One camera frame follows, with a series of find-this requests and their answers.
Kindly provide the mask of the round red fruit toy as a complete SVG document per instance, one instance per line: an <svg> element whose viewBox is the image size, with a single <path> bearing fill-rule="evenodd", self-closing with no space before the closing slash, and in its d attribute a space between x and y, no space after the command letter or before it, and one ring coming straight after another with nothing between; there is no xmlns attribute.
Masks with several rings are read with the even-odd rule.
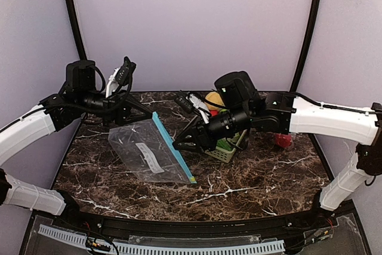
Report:
<svg viewBox="0 0 382 255"><path fill-rule="evenodd" d="M217 116L219 114L218 110L210 110L211 116Z"/></svg>

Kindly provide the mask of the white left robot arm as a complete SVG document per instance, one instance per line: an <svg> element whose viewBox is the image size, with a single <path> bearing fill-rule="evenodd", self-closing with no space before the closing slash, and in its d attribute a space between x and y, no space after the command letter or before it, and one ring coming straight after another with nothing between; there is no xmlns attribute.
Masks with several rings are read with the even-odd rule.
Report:
<svg viewBox="0 0 382 255"><path fill-rule="evenodd" d="M92 60L66 66L66 80L57 94L41 100L26 114L1 128L1 164L37 140L58 132L74 120L94 115L105 127L150 119L152 111L131 95L136 64L124 57L106 79ZM78 210L65 191L44 189L1 171L1 204L61 216Z"/></svg>

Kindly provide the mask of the clear zip bag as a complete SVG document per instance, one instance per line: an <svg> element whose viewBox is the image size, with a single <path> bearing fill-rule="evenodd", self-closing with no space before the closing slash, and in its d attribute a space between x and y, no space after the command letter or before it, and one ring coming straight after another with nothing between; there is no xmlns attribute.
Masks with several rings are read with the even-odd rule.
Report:
<svg viewBox="0 0 382 255"><path fill-rule="evenodd" d="M127 169L143 182L197 183L156 112L150 119L110 129L108 141Z"/></svg>
<svg viewBox="0 0 382 255"><path fill-rule="evenodd" d="M294 147L296 135L295 134L281 134L275 133L273 135L274 143L277 147L290 150Z"/></svg>

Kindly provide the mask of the yellow peach toy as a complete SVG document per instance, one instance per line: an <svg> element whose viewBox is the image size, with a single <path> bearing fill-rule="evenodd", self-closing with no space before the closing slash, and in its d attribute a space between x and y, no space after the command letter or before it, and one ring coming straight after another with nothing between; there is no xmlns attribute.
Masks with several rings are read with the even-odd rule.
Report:
<svg viewBox="0 0 382 255"><path fill-rule="evenodd" d="M213 103L213 104L216 104L216 105L219 105L219 106L222 106L224 107L224 103L221 99L221 96L219 95L219 93L215 92L215 91L212 91L210 93L208 93L206 96L205 96L205 100ZM220 111L221 108L220 107L217 107L217 106L214 106L214 105L211 105L207 102L205 102L207 108L209 110L217 110L217 111Z"/></svg>

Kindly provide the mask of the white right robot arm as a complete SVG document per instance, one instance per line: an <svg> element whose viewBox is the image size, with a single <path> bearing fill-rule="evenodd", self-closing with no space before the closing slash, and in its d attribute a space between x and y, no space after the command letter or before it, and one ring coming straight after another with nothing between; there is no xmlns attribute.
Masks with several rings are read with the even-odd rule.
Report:
<svg viewBox="0 0 382 255"><path fill-rule="evenodd" d="M320 134L357 142L349 163L316 196L315 209L336 210L361 184L381 175L381 104L337 106L302 94L270 93L262 98L245 71L214 83L223 104L216 116L195 117L174 140L177 150L215 150L220 139L254 129L276 134Z"/></svg>

